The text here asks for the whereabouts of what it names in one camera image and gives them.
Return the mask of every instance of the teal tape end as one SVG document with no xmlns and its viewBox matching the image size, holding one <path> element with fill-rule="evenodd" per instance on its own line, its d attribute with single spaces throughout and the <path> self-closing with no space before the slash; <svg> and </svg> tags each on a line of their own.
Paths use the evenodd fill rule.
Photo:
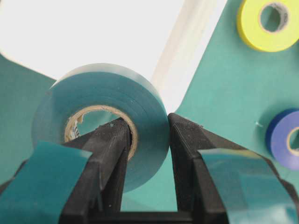
<svg viewBox="0 0 299 224">
<path fill-rule="evenodd" d="M 249 150 L 199 150 L 230 224 L 297 224 L 296 206 L 266 161 Z"/>
<path fill-rule="evenodd" d="M 92 153 L 40 142 L 0 195 L 0 223 L 55 224 Z"/>
</svg>

